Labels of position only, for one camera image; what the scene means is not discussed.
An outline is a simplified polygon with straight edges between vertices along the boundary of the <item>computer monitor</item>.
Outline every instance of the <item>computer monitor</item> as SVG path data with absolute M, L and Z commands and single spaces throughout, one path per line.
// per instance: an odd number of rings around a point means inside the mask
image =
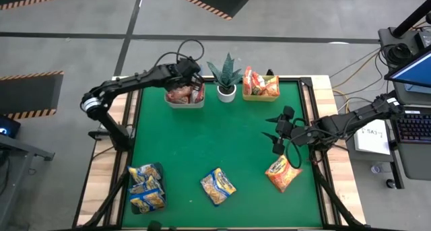
M 431 46 L 385 75 L 386 80 L 431 88 Z

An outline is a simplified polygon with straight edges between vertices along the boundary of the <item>green mat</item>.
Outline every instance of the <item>green mat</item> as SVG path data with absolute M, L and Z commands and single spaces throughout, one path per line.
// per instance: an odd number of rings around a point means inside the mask
M 223 103 L 216 91 L 206 83 L 203 108 L 173 109 L 165 103 L 163 89 L 144 90 L 132 166 L 163 165 L 167 206 L 135 215 L 127 196 L 123 227 L 147 227 L 151 220 L 164 227 L 321 227 L 308 147 L 300 148 L 302 173 L 284 193 L 265 175 L 277 160 L 271 140 L 261 133 L 275 133 L 275 124 L 265 119 L 278 116 L 285 105 L 293 107 L 295 117 L 303 117 L 298 83 L 280 82 L 275 102 L 244 101 L 239 85 L 235 100 Z M 200 184 L 216 167 L 237 189 L 218 207 Z

